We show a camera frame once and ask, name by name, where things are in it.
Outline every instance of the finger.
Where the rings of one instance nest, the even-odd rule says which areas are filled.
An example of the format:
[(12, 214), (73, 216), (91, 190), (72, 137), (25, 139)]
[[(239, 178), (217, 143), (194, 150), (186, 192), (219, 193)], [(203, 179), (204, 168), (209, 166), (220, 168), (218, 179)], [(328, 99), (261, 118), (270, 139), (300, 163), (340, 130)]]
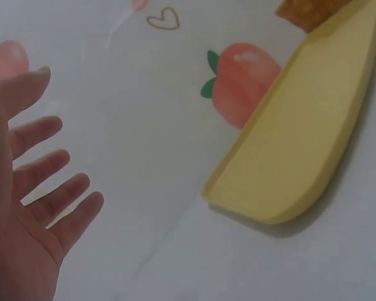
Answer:
[(49, 85), (50, 76), (49, 67), (43, 67), (38, 71), (0, 81), (0, 103), (6, 111), (8, 120), (42, 97)]
[(27, 150), (57, 134), (63, 123), (55, 116), (44, 117), (10, 130), (13, 160), (21, 157)]
[(90, 185), (86, 174), (77, 174), (51, 193), (26, 206), (37, 222), (50, 224), (73, 201), (78, 199)]
[(50, 228), (50, 231), (57, 237), (64, 256), (96, 218), (103, 203), (104, 199), (101, 193), (92, 193), (73, 212)]
[(13, 197), (17, 200), (23, 199), (47, 178), (65, 167), (69, 161), (68, 152), (58, 150), (17, 168), (13, 174)]

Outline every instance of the human hand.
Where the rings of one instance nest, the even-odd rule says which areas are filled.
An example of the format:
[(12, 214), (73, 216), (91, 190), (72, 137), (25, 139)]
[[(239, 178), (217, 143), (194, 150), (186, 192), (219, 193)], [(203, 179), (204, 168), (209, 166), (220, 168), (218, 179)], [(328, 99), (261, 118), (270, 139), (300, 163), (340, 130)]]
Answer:
[(88, 189), (84, 174), (27, 206), (21, 203), (70, 160), (58, 150), (13, 170), (13, 160), (62, 127), (58, 117), (46, 117), (8, 129), (8, 120), (38, 101), (49, 81), (49, 68), (0, 81), (0, 301), (52, 300), (64, 257), (103, 206), (103, 196), (93, 193), (46, 229)]

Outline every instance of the pink illustration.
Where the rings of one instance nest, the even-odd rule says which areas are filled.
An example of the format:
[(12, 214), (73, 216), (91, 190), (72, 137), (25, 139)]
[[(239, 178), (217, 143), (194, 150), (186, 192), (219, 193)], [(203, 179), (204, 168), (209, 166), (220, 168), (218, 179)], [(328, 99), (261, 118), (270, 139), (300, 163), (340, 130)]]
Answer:
[(132, 0), (132, 8), (134, 11), (141, 11), (148, 5), (148, 0)]
[(219, 56), (208, 51), (207, 60), (216, 77), (202, 88), (214, 107), (231, 125), (242, 129), (252, 116), (281, 67), (262, 49), (238, 43)]
[(0, 79), (13, 77), (29, 71), (28, 55), (16, 41), (0, 44)]

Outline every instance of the brown object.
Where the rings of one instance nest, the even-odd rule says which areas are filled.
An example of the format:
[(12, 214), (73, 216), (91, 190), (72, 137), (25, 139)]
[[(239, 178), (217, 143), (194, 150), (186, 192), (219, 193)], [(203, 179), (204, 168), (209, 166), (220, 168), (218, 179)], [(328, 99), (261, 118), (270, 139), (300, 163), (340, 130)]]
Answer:
[(284, 0), (277, 16), (287, 19), (307, 33), (319, 27), (351, 0)]
[[(170, 14), (168, 14), (169, 19), (166, 20), (165, 14), (167, 12), (170, 12)], [(178, 14), (175, 9), (170, 6), (162, 10), (161, 17), (150, 16), (146, 19), (146, 22), (148, 22), (148, 24), (152, 27), (162, 30), (176, 30), (180, 28), (180, 19)]]

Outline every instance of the yellow board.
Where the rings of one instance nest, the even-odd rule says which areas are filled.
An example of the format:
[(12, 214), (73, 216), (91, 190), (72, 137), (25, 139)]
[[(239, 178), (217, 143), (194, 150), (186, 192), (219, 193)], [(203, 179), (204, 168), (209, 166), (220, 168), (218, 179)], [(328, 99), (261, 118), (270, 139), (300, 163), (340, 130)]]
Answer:
[(376, 0), (353, 0), (298, 48), (202, 195), (266, 224), (327, 187), (357, 121), (376, 56)]

